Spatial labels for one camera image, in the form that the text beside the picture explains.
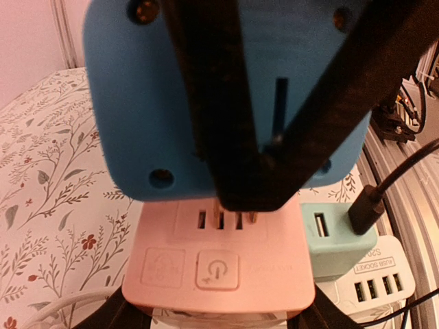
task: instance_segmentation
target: socket slot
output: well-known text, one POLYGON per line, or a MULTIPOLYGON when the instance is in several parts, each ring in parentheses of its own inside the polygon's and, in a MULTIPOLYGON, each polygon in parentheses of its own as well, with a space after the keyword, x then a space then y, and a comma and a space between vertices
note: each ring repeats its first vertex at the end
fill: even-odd
POLYGON ((364 302, 366 298, 364 297, 363 284, 361 282, 355 283, 355 291, 357 292, 358 302, 364 302))
POLYGON ((374 280, 368 280, 368 287, 370 292, 370 297, 372 299, 375 299, 378 297, 377 289, 375 288, 375 281, 374 280))
POLYGON ((323 212, 315 212, 314 218, 316 219, 318 236, 322 238, 329 236, 327 223, 325 221, 323 212))
POLYGON ((217 229, 218 230, 223 230, 224 229, 224 211, 219 212, 217 229))
POLYGON ((390 279, 389 279, 388 276, 384 276, 384 277, 383 277, 383 283, 384 283, 385 292, 386 292, 388 295, 393 294, 392 286, 390 285, 390 279))
POLYGON ((242 212, 236 213, 236 229, 242 230, 242 212))
POLYGON ((203 230, 206 228, 206 211, 200 210, 198 213, 198 228, 203 230))
POLYGON ((398 273, 394 274, 393 278, 395 280, 396 289, 398 289, 398 291, 402 291, 403 286, 401 284, 401 280, 399 280, 399 274, 398 273))

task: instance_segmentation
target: pink power strip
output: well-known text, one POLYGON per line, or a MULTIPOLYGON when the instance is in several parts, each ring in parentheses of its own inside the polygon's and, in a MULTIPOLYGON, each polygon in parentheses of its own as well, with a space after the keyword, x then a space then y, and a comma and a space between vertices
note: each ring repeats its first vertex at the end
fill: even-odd
POLYGON ((185 328, 273 326, 314 299, 298 198, 280 210, 221 210, 213 199, 145 203, 122 291, 129 303, 185 328))

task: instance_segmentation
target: power button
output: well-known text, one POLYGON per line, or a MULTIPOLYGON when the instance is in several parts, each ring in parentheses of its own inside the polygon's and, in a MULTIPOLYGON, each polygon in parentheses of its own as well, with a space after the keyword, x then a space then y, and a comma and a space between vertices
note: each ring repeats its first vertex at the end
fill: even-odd
POLYGON ((198 254, 197 286, 204 290, 235 290, 239 282, 239 257, 227 250, 198 254))

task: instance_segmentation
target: white power strip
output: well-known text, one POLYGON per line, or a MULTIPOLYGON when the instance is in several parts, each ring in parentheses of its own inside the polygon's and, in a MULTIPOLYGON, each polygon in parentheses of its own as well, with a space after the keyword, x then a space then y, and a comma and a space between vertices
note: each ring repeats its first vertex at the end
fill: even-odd
POLYGON ((415 281, 401 243, 386 235, 346 275, 318 286, 343 313, 354 315, 410 297, 415 281))

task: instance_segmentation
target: screw hole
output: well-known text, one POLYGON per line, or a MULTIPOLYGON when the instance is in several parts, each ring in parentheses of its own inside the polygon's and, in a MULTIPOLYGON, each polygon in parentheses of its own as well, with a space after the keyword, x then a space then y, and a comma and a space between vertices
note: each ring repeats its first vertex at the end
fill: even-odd
POLYGON ((160 12, 157 0, 131 0, 127 14, 133 23, 148 25, 154 22, 160 12))
POLYGON ((347 33, 352 27, 353 15, 349 8, 340 7, 334 12, 334 26, 340 32, 347 33))
POLYGON ((169 188, 174 184, 174 175, 167 169, 156 169, 151 171, 149 180, 154 188, 169 188))
POLYGON ((332 167, 332 162, 330 160, 326 161, 325 164, 318 170, 319 175, 326 175, 332 167))

